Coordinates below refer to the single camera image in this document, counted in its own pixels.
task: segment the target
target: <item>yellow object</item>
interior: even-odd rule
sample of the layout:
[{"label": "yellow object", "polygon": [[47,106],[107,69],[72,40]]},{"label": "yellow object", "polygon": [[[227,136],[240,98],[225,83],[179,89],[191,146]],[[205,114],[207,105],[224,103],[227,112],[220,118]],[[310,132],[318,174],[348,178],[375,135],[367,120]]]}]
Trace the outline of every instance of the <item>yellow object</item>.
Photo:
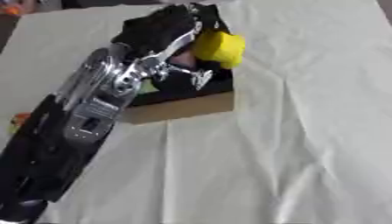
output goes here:
[{"label": "yellow object", "polygon": [[245,39],[242,36],[231,35],[222,31],[202,33],[192,48],[196,58],[218,61],[226,69],[241,64],[244,50]]}]

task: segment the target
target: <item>white fabric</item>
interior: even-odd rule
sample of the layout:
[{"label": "white fabric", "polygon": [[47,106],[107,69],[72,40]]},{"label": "white fabric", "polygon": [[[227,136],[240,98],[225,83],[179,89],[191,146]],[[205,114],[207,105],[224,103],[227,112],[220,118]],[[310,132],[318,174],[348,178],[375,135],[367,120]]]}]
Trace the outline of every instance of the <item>white fabric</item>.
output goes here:
[{"label": "white fabric", "polygon": [[[30,15],[0,57],[2,125],[150,7]],[[235,110],[118,123],[46,218],[58,223],[392,220],[392,32],[374,0],[220,5],[247,40]],[[5,133],[1,144],[5,144]]]}]

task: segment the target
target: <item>black fabric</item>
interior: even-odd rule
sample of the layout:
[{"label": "black fabric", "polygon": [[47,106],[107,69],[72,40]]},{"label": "black fabric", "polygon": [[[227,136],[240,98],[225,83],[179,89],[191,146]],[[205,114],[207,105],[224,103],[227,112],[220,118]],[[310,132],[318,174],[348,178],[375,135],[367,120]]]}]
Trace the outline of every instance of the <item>black fabric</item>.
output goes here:
[{"label": "black fabric", "polygon": [[0,53],[3,51],[12,32],[14,31],[19,17],[11,15],[0,15]]},{"label": "black fabric", "polygon": [[185,6],[171,5],[148,17],[124,22],[122,32],[113,43],[130,46],[132,58],[141,58],[149,52],[162,52],[172,41],[189,32],[194,26],[193,17]]}]

